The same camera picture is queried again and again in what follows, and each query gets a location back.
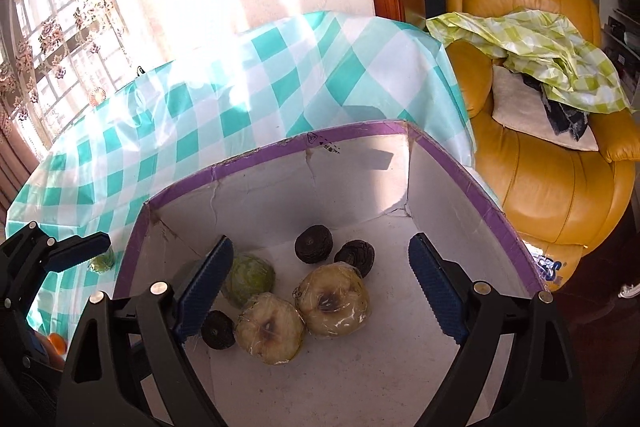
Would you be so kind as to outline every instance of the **plastic-wrapped apple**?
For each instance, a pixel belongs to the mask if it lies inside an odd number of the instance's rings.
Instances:
[[[113,253],[113,247],[109,247],[105,253],[101,253],[89,261],[89,270],[96,273],[105,273],[113,268],[116,264],[116,256]]]
[[[276,273],[264,259],[255,255],[240,254],[222,285],[222,295],[233,306],[242,308],[250,297],[273,290]]]
[[[367,320],[369,293],[353,266],[333,263],[307,275],[293,292],[308,330],[319,337],[353,333]]]
[[[238,346],[270,365],[289,362],[304,337],[305,325],[297,309],[272,293],[251,297],[238,317]]]

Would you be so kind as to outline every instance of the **purple tape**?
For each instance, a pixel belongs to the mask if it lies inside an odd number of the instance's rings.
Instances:
[[[524,246],[524,243],[520,240],[504,213],[497,207],[478,182],[476,182],[473,176],[466,172],[440,144],[427,134],[411,127],[409,136],[415,139],[416,143],[445,169],[447,174],[465,193],[465,196],[471,201],[471,204],[473,204],[480,216],[482,216],[482,220],[484,220],[489,229],[494,233],[495,238],[504,249],[507,257],[509,257],[511,264],[513,264],[513,267],[516,269],[527,291],[533,295],[545,289],[540,279],[540,272],[533,263],[529,250]]]
[[[504,248],[516,272],[528,291],[535,293],[543,289],[526,247],[519,240],[515,230],[504,214],[486,195],[482,187],[430,136],[404,121],[372,121],[352,123],[340,127],[308,132],[299,136],[276,142],[260,149],[235,156],[216,165],[194,172],[169,187],[161,190],[142,207],[133,227],[131,237],[125,249],[120,272],[116,280],[114,298],[129,295],[136,264],[140,256],[146,230],[153,210],[158,210],[189,192],[221,180],[230,174],[249,169],[276,158],[302,152],[309,148],[323,147],[327,144],[366,136],[408,134],[426,150],[451,176],[458,187],[471,201],[482,219],[492,230],[500,245]]]

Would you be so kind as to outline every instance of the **yellow leather sofa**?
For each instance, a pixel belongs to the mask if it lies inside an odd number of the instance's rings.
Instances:
[[[447,11],[481,17],[517,7],[562,13],[581,35],[600,45],[600,18],[592,0],[447,0]],[[542,249],[551,289],[574,273],[629,203],[640,160],[638,129],[628,110],[592,114],[598,152],[578,152],[501,126],[492,118],[492,61],[467,42],[447,54],[471,118],[478,151],[476,169],[500,199],[520,237]]]

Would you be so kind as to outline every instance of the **teal checkered tablecloth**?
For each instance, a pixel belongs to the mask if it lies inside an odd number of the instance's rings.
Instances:
[[[106,273],[50,273],[28,320],[70,339],[91,293],[113,294],[144,201],[200,168],[310,130],[356,121],[414,122],[463,166],[471,125],[442,44],[413,26],[334,12],[251,30],[200,48],[124,87],[54,143],[8,212],[62,240],[108,232]]]

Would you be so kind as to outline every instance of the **lace curtain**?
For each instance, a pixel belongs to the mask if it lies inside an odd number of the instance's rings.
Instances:
[[[135,77],[112,0],[10,0],[2,28],[0,126],[45,149],[80,114]]]

